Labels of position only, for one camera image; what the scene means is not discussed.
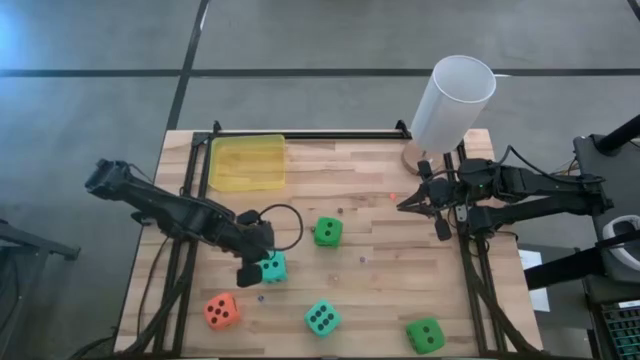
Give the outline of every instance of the white cup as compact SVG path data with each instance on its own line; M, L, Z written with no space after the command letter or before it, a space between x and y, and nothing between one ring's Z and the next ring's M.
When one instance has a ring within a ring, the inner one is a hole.
M424 90L411 134L427 152L453 151L496 90L496 78L480 60L448 56L436 64Z

